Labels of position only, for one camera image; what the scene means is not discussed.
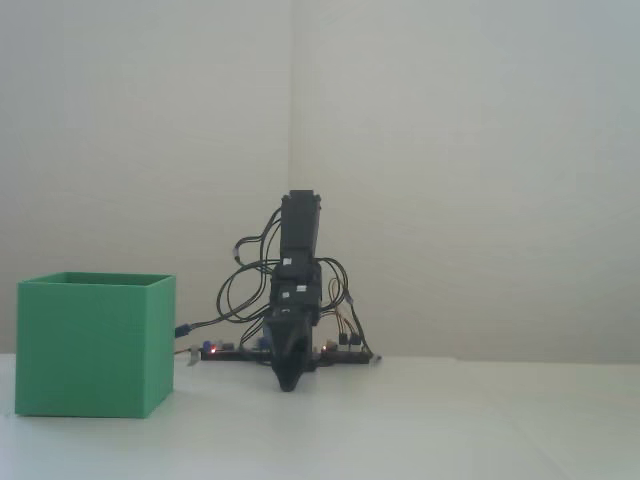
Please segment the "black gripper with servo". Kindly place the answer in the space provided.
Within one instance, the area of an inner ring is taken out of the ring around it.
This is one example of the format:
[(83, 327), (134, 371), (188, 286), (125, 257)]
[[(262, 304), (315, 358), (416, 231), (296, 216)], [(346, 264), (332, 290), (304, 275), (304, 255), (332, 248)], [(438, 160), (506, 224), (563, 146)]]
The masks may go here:
[[(271, 274), (271, 308), (307, 312), (316, 326), (322, 304), (322, 269), (319, 264), (294, 266), (278, 264)], [(301, 323), (270, 319), (271, 367), (280, 389), (292, 392), (307, 370), (312, 356), (308, 338), (301, 338)]]

